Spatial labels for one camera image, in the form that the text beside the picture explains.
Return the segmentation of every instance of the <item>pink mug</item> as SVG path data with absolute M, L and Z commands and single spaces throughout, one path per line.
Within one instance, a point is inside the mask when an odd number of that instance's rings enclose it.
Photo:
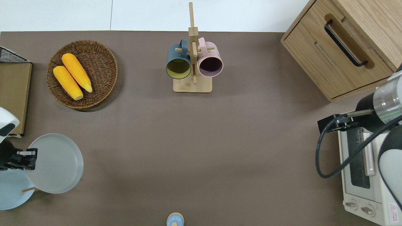
M 224 64 L 219 54 L 218 48 L 210 41 L 205 42 L 204 37 L 198 39 L 201 52 L 198 53 L 198 71 L 206 77 L 215 77 L 219 75 L 224 67 Z

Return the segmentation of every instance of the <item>round woven basket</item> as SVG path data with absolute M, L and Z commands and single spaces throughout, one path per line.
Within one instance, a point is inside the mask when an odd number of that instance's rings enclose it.
M 62 56 L 65 53 L 74 54 L 92 85 L 92 92 L 82 87 L 84 97 L 78 101 L 68 95 L 53 75 L 53 68 L 63 65 Z M 104 45 L 92 40 L 71 42 L 53 55 L 46 71 L 46 83 L 50 94 L 60 104 L 73 109 L 93 107 L 105 100 L 112 92 L 117 81 L 117 61 L 113 53 Z

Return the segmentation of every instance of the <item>brown table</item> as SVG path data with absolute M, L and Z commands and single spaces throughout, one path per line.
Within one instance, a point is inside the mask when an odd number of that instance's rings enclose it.
M 175 93 L 168 47 L 187 32 L 2 32 L 0 45 L 33 62 L 23 138 L 60 133 L 84 157 L 63 194 L 35 192 L 0 212 L 0 225 L 375 225 L 342 205 L 340 176 L 314 166 L 316 121 L 351 111 L 367 93 L 329 103 L 281 45 L 283 33 L 200 32 L 222 55 L 209 94 Z M 57 103 L 46 67 L 65 44 L 92 39 L 119 63 L 110 97 L 90 112 Z M 323 168 L 339 164 L 337 135 L 323 143 Z

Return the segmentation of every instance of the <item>black cable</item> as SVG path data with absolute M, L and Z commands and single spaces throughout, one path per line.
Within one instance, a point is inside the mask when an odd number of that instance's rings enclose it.
M 336 118 L 334 118 L 332 121 L 330 121 L 323 129 L 320 138 L 318 139 L 317 142 L 317 148 L 316 148 L 316 168 L 317 168 L 317 172 L 320 175 L 320 177 L 325 178 L 325 179 L 330 179 L 333 178 L 335 176 L 337 176 L 338 174 L 341 173 L 341 171 L 353 160 L 354 157 L 356 157 L 356 155 L 364 149 L 365 146 L 367 146 L 371 141 L 373 141 L 378 135 L 380 135 L 382 132 L 388 130 L 389 128 L 396 126 L 398 122 L 402 121 L 402 115 L 396 117 L 395 119 L 391 120 L 390 122 L 384 124 L 383 126 L 381 126 L 377 131 L 375 131 L 371 136 L 369 136 L 364 142 L 362 142 L 357 148 L 356 150 L 354 150 L 352 153 L 349 153 L 349 157 L 341 164 L 339 165 L 332 173 L 330 174 L 323 174 L 321 172 L 320 169 L 320 147 L 321 147 L 321 142 L 322 139 L 324 137 L 324 134 L 328 131 L 328 128 L 330 126 L 332 126 L 332 124 L 334 124 L 337 120 L 342 119 L 347 117 L 346 114 L 342 114 L 337 116 Z

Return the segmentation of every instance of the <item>yellow corn cob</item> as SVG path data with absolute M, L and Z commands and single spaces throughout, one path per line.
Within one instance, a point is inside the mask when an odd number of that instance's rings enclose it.
M 62 56 L 63 64 L 77 81 L 77 83 L 88 92 L 92 92 L 91 81 L 78 59 L 71 53 Z
M 74 99 L 80 100 L 83 98 L 81 89 L 64 66 L 57 66 L 53 68 L 53 74 L 57 81 L 62 85 L 63 89 Z

